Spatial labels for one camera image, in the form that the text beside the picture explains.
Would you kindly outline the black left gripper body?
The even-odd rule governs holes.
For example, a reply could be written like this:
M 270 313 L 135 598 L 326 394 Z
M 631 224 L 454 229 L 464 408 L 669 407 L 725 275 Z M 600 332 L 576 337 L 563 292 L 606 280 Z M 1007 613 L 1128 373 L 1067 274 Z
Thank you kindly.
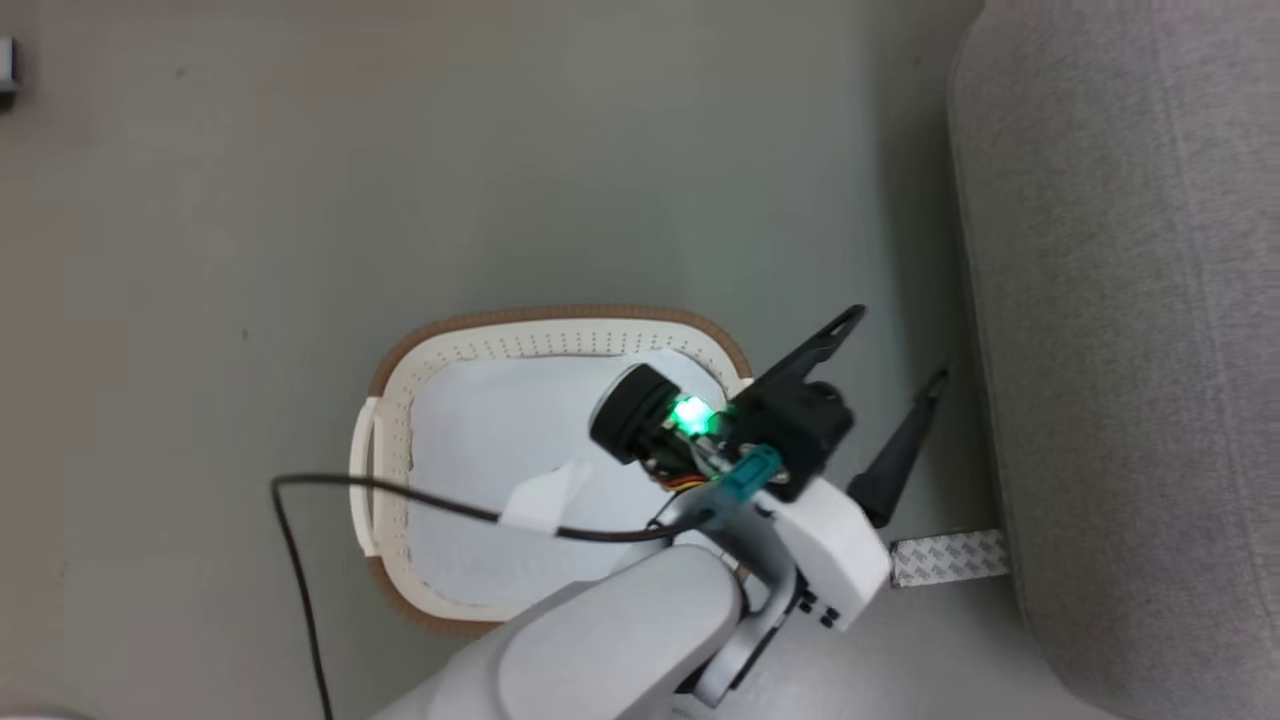
M 732 447 L 767 445 L 781 457 L 785 480 L 769 492 L 792 502 L 820 475 L 854 427 L 852 410 L 829 383 L 788 375 L 760 378 L 732 400 Z

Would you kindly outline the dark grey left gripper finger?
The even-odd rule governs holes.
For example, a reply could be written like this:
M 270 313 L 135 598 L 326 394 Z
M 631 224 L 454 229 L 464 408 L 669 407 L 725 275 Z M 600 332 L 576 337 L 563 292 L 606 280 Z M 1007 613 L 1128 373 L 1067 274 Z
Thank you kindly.
M 847 496 L 877 530 L 886 528 L 893 518 L 948 380 L 950 370 L 946 366 L 931 373 L 913 397 L 908 415 L 890 439 L 847 486 Z
M 806 378 L 817 366 L 838 352 L 865 314 L 865 305 L 852 305 L 841 311 L 762 375 L 754 378 L 751 384 L 745 387 L 745 395 L 806 383 Z

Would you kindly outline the grey fabric sofa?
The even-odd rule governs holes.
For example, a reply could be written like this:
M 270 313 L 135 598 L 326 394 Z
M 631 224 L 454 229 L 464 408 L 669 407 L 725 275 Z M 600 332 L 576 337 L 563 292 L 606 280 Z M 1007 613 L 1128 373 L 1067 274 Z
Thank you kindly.
M 948 124 L 1029 633 L 1123 720 L 1280 720 L 1280 0 L 986 0 Z

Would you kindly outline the teal plug connector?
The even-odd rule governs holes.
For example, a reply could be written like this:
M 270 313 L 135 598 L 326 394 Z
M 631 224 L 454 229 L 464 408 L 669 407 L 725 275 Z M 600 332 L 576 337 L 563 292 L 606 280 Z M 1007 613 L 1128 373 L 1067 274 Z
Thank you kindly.
M 727 518 L 767 487 L 782 470 L 781 455 L 768 445 L 753 446 L 741 459 L 713 482 L 709 507 Z

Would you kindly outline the silver patterned floor tape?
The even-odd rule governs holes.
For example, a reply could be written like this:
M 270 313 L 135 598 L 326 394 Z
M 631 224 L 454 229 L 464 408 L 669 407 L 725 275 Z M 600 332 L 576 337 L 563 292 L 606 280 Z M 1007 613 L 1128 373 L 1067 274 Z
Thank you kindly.
M 895 589 L 1006 577 L 1009 550 L 998 529 L 901 539 L 890 550 Z

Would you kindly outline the white tape tag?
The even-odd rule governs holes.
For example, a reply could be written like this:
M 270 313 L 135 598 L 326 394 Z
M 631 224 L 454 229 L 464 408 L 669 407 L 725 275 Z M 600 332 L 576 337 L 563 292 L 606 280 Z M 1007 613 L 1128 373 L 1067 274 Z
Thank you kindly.
M 521 480 L 511 491 L 497 525 L 535 536 L 557 536 L 567 509 L 591 475 L 589 464 L 573 461 Z

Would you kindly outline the white laundry basket brown rim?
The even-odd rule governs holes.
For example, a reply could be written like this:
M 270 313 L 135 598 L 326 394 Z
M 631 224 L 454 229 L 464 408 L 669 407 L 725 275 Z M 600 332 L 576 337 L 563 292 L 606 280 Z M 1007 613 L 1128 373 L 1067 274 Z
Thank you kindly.
M 419 388 L 443 369 L 476 360 L 617 356 L 672 348 L 712 375 L 727 395 L 750 384 L 753 369 L 732 336 L 714 322 L 672 307 L 577 304 L 475 313 L 403 336 L 374 372 L 355 424 L 349 471 L 407 486 L 413 469 L 410 414 Z M 477 638 L 518 614 L 516 606 L 461 603 L 413 569 L 410 510 L 383 491 L 349 493 L 355 536 L 387 601 L 412 624 Z

